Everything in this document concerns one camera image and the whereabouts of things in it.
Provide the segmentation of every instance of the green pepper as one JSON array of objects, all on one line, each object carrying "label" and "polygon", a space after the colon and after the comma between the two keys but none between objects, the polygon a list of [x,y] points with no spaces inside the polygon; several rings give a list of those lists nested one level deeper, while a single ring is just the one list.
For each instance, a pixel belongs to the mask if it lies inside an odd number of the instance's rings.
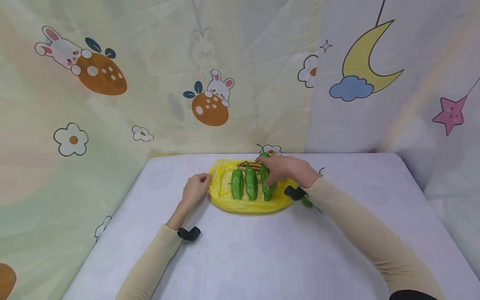
[{"label": "green pepper", "polygon": [[243,196],[243,172],[240,169],[232,172],[232,181],[230,185],[233,199],[240,200]]},{"label": "green pepper", "polygon": [[[270,155],[267,152],[262,152],[261,156],[270,157]],[[270,175],[270,170],[266,167],[265,164],[262,164],[260,166],[260,178],[262,179],[262,188],[264,191],[265,201],[270,201],[272,199],[273,190],[274,190],[272,186],[265,185],[269,175]]]},{"label": "green pepper", "polygon": [[245,169],[245,188],[247,190],[248,199],[254,201],[258,194],[257,172],[254,168],[247,167]]},{"label": "green pepper", "polygon": [[308,199],[307,195],[303,196],[301,201],[303,202],[303,205],[305,205],[306,207],[313,206],[313,203],[310,201],[310,199]]}]

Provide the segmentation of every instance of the cartoon bunny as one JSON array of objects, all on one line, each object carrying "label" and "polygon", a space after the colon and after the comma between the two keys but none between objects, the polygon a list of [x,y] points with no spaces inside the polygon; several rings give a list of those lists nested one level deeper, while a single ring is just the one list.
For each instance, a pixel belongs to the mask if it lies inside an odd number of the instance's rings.
[{"label": "cartoon bunny", "polygon": [[38,42],[35,44],[35,51],[41,56],[52,57],[57,63],[71,70],[74,75],[80,75],[82,70],[75,64],[77,59],[80,56],[89,59],[92,57],[92,52],[62,38],[52,27],[43,26],[42,31],[51,43]]},{"label": "cartoon bunny", "polygon": [[235,82],[231,78],[227,78],[225,81],[222,81],[222,75],[220,74],[220,71],[216,69],[213,69],[211,73],[213,79],[208,84],[205,92],[211,92],[212,94],[219,96],[222,99],[223,106],[229,107],[230,103],[228,102],[228,98],[230,97],[230,89],[233,87]]},{"label": "cartoon bunny", "polygon": [[195,79],[204,81],[208,76],[208,73],[204,74],[204,70],[216,67],[215,54],[213,53],[212,31],[210,28],[206,28],[203,33],[193,30],[190,33],[190,39],[192,40],[190,58],[197,67]]}]

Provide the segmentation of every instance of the orange egg illustration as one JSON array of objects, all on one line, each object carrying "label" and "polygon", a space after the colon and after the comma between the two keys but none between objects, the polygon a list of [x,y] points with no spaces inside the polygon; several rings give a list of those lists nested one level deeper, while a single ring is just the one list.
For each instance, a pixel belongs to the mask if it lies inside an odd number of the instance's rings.
[{"label": "orange egg illustration", "polygon": [[0,300],[6,300],[11,294],[17,274],[7,264],[0,263]]},{"label": "orange egg illustration", "polygon": [[193,115],[203,124],[221,126],[228,120],[228,108],[222,105],[221,100],[212,95],[198,94],[192,101]]},{"label": "orange egg illustration", "polygon": [[81,56],[76,64],[81,68],[78,78],[90,90],[103,95],[121,95],[127,90],[127,81],[120,68],[100,53],[90,58]]}]

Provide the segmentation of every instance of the hand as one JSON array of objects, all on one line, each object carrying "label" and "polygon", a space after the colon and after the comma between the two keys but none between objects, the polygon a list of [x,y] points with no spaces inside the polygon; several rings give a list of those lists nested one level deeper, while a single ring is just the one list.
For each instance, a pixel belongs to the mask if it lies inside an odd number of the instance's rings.
[{"label": "hand", "polygon": [[188,178],[183,188],[183,196],[181,202],[187,207],[194,208],[197,203],[205,197],[208,186],[212,181],[212,174],[195,174]]},{"label": "hand", "polygon": [[321,175],[315,171],[309,163],[304,160],[292,157],[272,154],[270,157],[259,156],[258,163],[265,164],[270,170],[266,186],[271,186],[277,181],[291,178],[304,189],[310,188]]},{"label": "hand", "polygon": [[210,181],[212,181],[212,174],[195,174],[188,178],[183,188],[182,200],[166,223],[170,229],[174,231],[180,229],[190,211],[205,197]]}]

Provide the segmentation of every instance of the pink star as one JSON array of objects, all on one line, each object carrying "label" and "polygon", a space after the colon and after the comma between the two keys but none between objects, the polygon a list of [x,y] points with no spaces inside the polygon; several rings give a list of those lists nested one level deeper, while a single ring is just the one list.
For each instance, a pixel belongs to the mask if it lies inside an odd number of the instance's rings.
[{"label": "pink star", "polygon": [[442,112],[439,113],[432,121],[445,124],[447,136],[452,132],[455,125],[463,124],[462,108],[467,100],[467,96],[461,100],[454,102],[447,98],[441,98]]}]

